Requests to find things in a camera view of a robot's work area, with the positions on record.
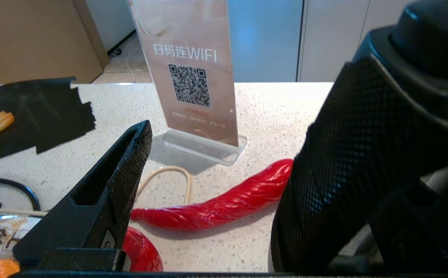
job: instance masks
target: power cord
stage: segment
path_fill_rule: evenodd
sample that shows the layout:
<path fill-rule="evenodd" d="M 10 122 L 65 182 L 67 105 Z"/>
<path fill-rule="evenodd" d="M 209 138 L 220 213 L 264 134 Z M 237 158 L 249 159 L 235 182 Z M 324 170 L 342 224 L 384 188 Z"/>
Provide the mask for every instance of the power cord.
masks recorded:
<path fill-rule="evenodd" d="M 141 49 L 141 45 L 136 49 L 135 52 L 133 52 L 133 54 L 131 54 L 130 58 L 128 58 L 128 60 L 126 60 L 126 66 L 127 66 L 128 69 L 130 70 L 130 73 L 132 74 L 132 77 L 133 77 L 133 82 L 132 82 L 133 84 L 136 83 L 136 78 L 134 77 L 133 71 L 132 71 L 132 69 L 130 68 L 130 65 L 128 64 L 128 62 L 131 60 L 131 58 L 133 57 L 133 55 L 135 55 L 140 49 Z"/>
<path fill-rule="evenodd" d="M 28 199 L 30 199 L 30 202 L 32 203 L 33 210 L 40 211 L 40 202 L 37 198 L 37 195 L 35 195 L 35 192 L 33 192 L 30 188 L 27 186 L 17 183 L 16 181 L 7 180 L 6 178 L 0 178 L 0 184 L 1 185 L 10 185 L 14 188 L 17 188 L 21 191 L 23 191 L 27 196 Z"/>

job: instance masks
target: floor tile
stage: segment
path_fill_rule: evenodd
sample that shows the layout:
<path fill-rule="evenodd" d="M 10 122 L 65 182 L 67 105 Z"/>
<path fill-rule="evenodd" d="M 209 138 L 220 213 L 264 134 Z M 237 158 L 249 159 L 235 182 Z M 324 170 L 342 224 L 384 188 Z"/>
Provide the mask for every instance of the floor tile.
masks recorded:
<path fill-rule="evenodd" d="M 139 72 L 136 75 L 136 83 L 153 83 L 150 72 Z"/>
<path fill-rule="evenodd" d="M 119 48 L 123 52 L 121 55 L 111 58 L 111 62 L 104 68 L 104 73 L 130 72 L 130 68 L 134 72 L 148 72 L 143 50 L 136 34 L 127 39 Z"/>
<path fill-rule="evenodd" d="M 147 62 L 145 61 L 145 57 L 143 56 L 143 51 L 139 49 L 128 62 L 130 68 L 134 72 L 148 72 Z"/>

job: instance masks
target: light blue cabinet door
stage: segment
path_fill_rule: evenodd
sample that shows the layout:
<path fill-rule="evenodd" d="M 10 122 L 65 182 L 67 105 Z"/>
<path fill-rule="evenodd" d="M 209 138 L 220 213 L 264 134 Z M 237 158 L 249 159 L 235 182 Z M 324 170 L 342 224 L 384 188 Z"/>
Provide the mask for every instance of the light blue cabinet door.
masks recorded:
<path fill-rule="evenodd" d="M 294 82 L 303 0 L 228 0 L 235 82 Z"/>

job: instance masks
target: sign base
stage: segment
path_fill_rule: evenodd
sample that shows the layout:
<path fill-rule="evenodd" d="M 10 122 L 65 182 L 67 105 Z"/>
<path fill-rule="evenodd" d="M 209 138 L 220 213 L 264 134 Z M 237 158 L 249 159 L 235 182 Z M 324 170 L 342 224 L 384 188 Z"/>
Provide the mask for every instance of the sign base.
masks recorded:
<path fill-rule="evenodd" d="M 225 166 L 233 165 L 245 149 L 247 138 L 238 136 L 239 147 L 224 144 L 175 129 L 169 129 L 162 141 L 166 146 L 185 151 Z"/>

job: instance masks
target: black cable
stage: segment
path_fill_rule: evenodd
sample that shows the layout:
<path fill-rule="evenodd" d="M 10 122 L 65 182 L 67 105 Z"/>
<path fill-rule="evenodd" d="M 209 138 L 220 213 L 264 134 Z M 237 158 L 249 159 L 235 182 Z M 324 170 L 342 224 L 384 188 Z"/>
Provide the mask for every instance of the black cable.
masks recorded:
<path fill-rule="evenodd" d="M 37 198 L 37 195 L 35 195 L 35 193 L 30 188 L 28 188 L 25 185 L 22 185 L 21 183 L 17 183 L 16 181 L 7 180 L 5 178 L 0 178 L 0 184 L 10 185 L 14 188 L 23 191 L 25 194 L 27 194 L 28 198 L 30 199 L 30 202 L 32 202 L 32 207 L 34 208 L 34 210 L 40 211 L 39 199 Z"/>

